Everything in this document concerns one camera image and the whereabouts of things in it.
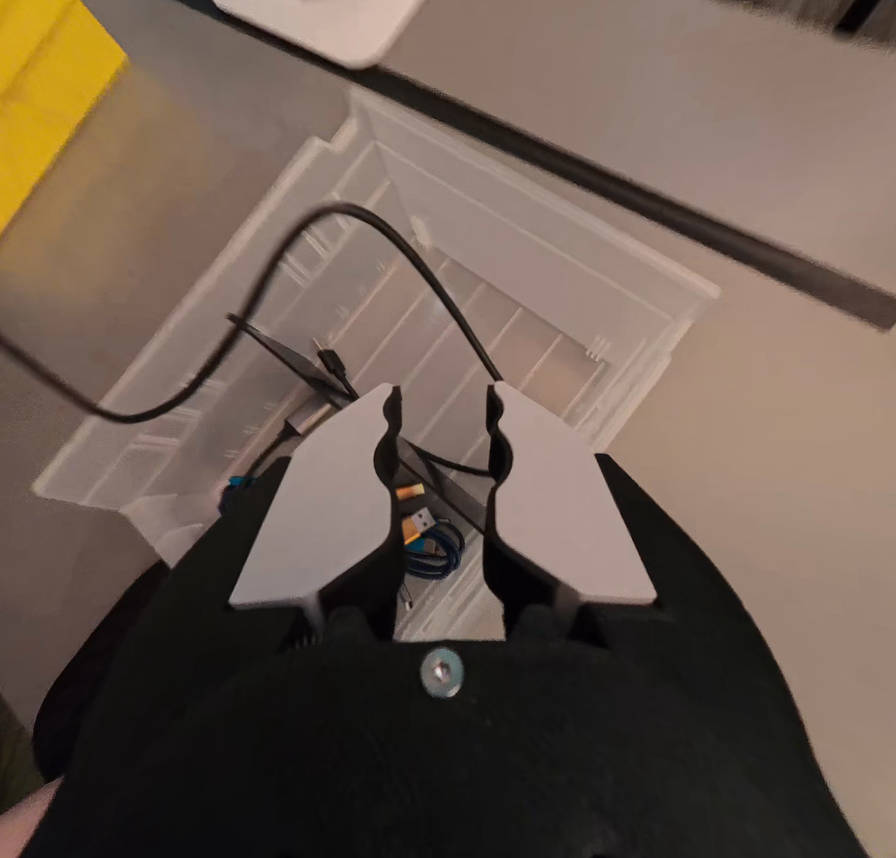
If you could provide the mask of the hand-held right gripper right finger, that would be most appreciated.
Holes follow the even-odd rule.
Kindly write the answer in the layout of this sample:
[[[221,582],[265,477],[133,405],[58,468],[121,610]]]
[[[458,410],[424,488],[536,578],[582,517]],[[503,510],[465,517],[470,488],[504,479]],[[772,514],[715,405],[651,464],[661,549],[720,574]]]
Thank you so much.
[[[507,617],[543,605],[646,607],[658,595],[595,453],[505,381],[487,390],[483,573]]]

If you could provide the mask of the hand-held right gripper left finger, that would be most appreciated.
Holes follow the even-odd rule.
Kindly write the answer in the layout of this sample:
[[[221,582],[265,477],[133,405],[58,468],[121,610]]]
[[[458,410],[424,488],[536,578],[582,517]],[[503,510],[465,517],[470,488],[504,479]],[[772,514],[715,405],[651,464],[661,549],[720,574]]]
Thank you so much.
[[[401,395],[383,384],[294,451],[230,594],[234,609],[298,608],[315,632],[341,608],[392,640],[406,575],[394,480]]]

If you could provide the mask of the clear plastic bin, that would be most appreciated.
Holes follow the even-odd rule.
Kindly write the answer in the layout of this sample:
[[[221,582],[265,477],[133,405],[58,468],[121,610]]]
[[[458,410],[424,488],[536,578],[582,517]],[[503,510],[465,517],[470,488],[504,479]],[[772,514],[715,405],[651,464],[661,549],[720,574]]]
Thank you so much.
[[[590,214],[371,91],[350,93],[330,141],[311,137],[102,403],[158,404],[195,374],[278,241],[312,207],[362,204],[411,240],[509,385],[602,452],[721,288],[603,214]],[[360,222],[315,225],[252,319],[306,357],[332,346],[361,392],[402,392],[402,435],[461,464],[487,461],[490,378],[398,251]],[[185,406],[126,427],[89,419],[33,483],[41,498],[126,516],[174,565],[226,480],[289,409],[320,400],[250,337]]]

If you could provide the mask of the white stand base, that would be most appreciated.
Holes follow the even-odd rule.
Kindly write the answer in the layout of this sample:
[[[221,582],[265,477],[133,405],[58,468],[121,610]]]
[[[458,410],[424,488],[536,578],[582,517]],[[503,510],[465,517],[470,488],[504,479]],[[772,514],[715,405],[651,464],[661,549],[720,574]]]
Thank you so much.
[[[426,0],[211,0],[222,12],[344,68],[384,57]]]

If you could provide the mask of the yellow plastic bin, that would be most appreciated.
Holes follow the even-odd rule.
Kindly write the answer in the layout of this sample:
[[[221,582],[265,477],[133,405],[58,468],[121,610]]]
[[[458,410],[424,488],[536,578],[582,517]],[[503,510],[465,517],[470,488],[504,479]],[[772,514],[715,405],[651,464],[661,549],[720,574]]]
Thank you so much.
[[[1,0],[1,229],[128,57],[82,0]]]

